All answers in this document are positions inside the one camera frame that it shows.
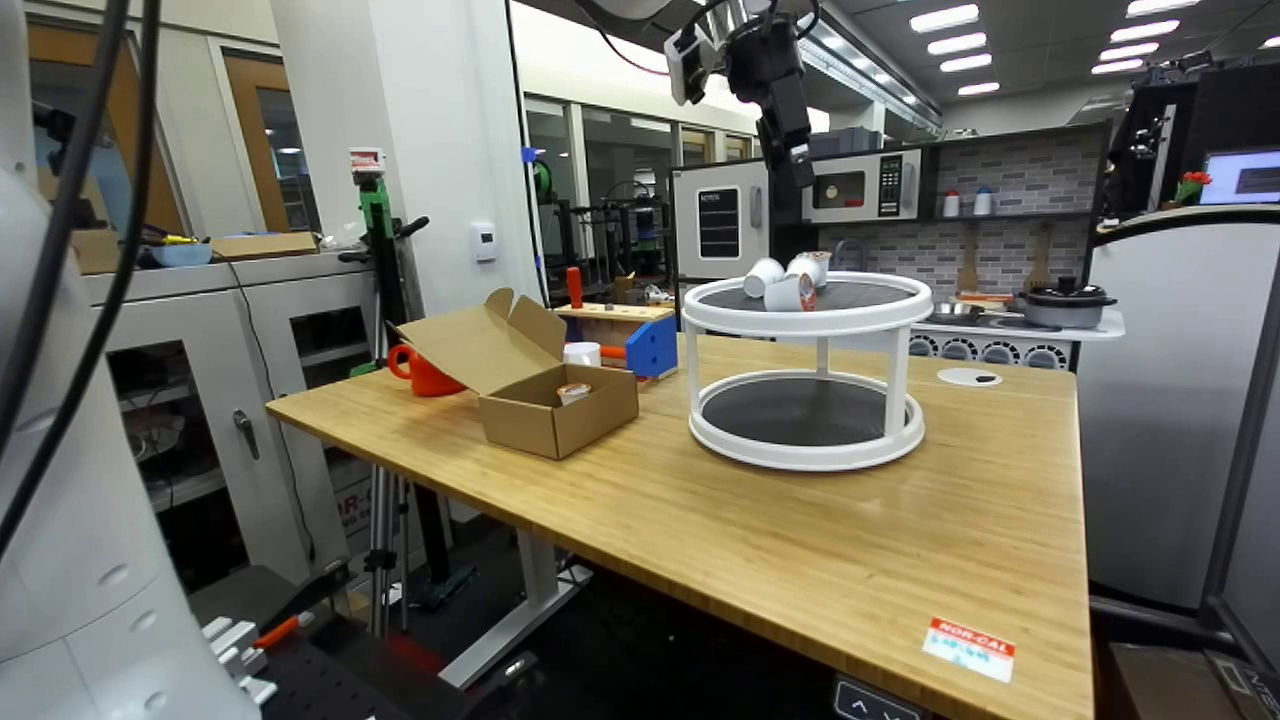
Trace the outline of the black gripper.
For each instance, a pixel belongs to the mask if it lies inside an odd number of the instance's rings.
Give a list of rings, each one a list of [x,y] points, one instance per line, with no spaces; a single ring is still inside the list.
[[[757,104],[767,164],[767,252],[788,263],[815,248],[805,65],[788,20],[757,20],[727,45],[727,89]]]

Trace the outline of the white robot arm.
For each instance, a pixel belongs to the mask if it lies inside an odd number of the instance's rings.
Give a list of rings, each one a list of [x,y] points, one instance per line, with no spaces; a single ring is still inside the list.
[[[767,179],[767,241],[781,259],[814,248],[805,192],[814,188],[814,120],[802,59],[798,0],[701,0],[664,32],[664,79],[677,104],[701,104],[726,77],[757,108]]]

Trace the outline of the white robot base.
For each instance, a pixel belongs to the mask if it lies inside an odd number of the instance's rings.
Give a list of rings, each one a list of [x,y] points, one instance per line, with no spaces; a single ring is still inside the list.
[[[27,16],[0,0],[0,720],[259,720],[175,581],[68,252],[126,23],[128,0],[109,0],[44,199]]]

